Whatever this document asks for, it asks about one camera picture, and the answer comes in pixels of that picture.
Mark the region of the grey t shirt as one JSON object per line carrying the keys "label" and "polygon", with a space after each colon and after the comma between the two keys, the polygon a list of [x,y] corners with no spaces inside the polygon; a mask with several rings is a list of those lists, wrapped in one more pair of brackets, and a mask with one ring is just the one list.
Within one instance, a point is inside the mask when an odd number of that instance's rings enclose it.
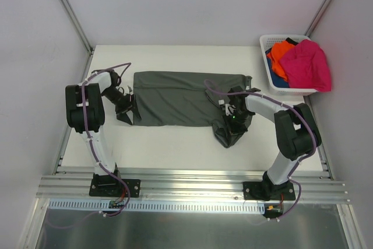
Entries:
{"label": "grey t shirt", "polygon": [[219,106],[219,100],[229,103],[228,96],[219,96],[207,90],[210,87],[227,93],[251,88],[251,76],[242,74],[144,71],[134,74],[133,117],[127,112],[117,113],[118,120],[145,127],[183,126],[211,127],[215,138],[225,148],[237,143],[242,133],[229,131]]}

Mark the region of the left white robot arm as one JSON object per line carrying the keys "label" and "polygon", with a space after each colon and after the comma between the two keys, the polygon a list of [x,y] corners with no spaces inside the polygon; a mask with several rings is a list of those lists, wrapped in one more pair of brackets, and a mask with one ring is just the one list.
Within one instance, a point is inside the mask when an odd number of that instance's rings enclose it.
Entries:
{"label": "left white robot arm", "polygon": [[108,195],[119,194],[122,181],[104,136],[103,98],[114,105],[117,120],[133,125],[129,113],[139,116],[132,88],[126,92],[121,82],[121,76],[113,69],[102,69],[94,71],[81,84],[65,88],[67,123],[82,137],[89,151],[94,166],[93,189],[101,188]]}

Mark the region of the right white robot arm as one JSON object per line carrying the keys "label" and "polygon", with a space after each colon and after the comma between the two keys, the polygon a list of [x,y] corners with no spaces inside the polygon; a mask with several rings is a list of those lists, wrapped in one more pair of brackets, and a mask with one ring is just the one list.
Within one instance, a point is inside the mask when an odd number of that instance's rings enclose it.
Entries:
{"label": "right white robot arm", "polygon": [[279,153],[260,181],[243,183],[245,199],[261,201],[288,199],[295,196],[291,176],[299,164],[311,157],[322,143],[319,129],[309,106],[281,103],[258,89],[244,91],[239,86],[227,93],[229,102],[222,105],[223,120],[229,137],[242,136],[248,131],[248,121],[259,114],[275,126]]}

